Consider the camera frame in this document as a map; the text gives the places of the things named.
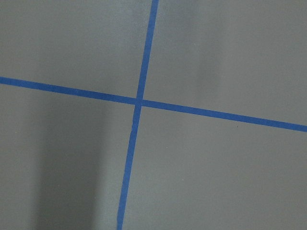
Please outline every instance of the gray surface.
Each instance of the gray surface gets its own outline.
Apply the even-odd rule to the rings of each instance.
[[[307,134],[143,108],[125,230],[305,230]]]
[[[150,1],[0,2],[0,76],[136,96]]]
[[[307,1],[159,3],[145,99],[307,125]]]
[[[307,125],[306,1],[160,1],[145,99]],[[150,1],[1,1],[0,76],[135,97]],[[0,85],[0,229],[114,230],[133,106]],[[305,230],[306,133],[142,109],[125,230]]]
[[[133,106],[0,85],[0,229],[114,230]]]

